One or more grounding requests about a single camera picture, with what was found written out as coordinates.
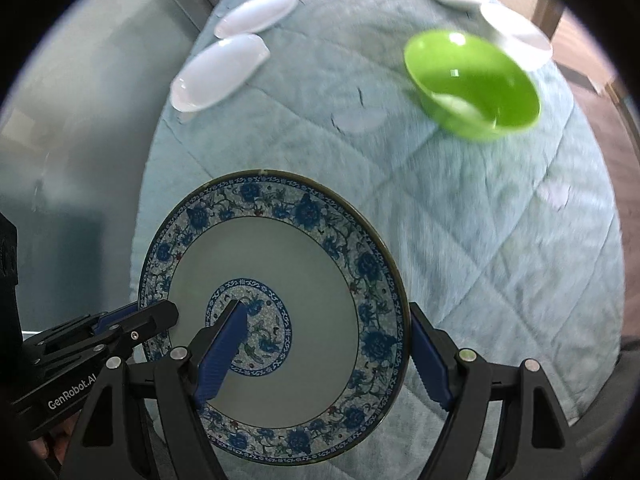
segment green bowl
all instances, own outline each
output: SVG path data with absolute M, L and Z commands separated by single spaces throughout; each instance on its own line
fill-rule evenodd
M 465 139 L 499 139 L 540 116 L 540 98 L 524 70 L 472 34 L 422 32 L 407 42 L 404 63 L 427 114 Z

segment light blue quilted tablecloth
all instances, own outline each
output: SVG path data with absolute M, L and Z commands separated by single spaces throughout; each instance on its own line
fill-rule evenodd
M 192 56 L 244 1 L 220 1 Z M 156 229 L 190 191 L 233 171 L 292 171 L 369 219 L 410 300 L 459 346 L 511 365 L 539 359 L 575 420 L 618 354 L 623 261 L 602 154 L 558 69 L 531 74 L 543 112 L 529 132 L 465 142 L 423 113 L 402 49 L 429 28 L 478 32 L 475 20 L 433 0 L 300 1 L 260 34 L 271 59 L 232 97 L 190 118 L 164 108 L 140 193 L 132 297 Z M 497 415 L 472 478 L 488 466 Z M 232 480 L 413 480 L 443 418 L 410 364 L 386 419 L 335 459 L 276 468 L 216 452 Z

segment plate center medallion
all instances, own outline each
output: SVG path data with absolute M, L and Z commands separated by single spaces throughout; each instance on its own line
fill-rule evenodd
M 257 280 L 229 280 L 220 285 L 209 300 L 205 326 L 214 324 L 231 300 L 246 305 L 248 321 L 247 339 L 240 343 L 231 370 L 251 377 L 277 370 L 291 348 L 291 321 L 282 300 Z

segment blue gripper pad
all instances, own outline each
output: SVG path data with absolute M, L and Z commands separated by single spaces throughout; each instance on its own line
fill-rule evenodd
M 134 301 L 133 303 L 129 303 L 118 310 L 114 310 L 112 312 L 106 313 L 100 319 L 98 319 L 98 323 L 94 326 L 94 334 L 97 335 L 99 333 L 104 332 L 111 325 L 114 325 L 121 320 L 125 319 L 127 316 L 138 311 L 138 302 Z
M 449 376 L 436 347 L 415 317 L 411 323 L 411 357 L 427 394 L 447 412 L 454 401 Z
M 193 400 L 200 405 L 218 394 L 238 347 L 247 336 L 246 306 L 238 303 L 214 339 L 198 369 L 198 387 Z

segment blue and white porcelain plate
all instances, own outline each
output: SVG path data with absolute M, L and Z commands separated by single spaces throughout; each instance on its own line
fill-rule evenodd
M 353 207 L 303 177 L 250 171 L 205 184 L 164 221 L 139 304 L 173 301 L 178 323 L 145 344 L 187 345 L 230 300 L 248 336 L 200 410 L 214 446 L 256 462 L 320 462 L 362 441 L 390 409 L 409 353 L 409 311 L 391 256 Z

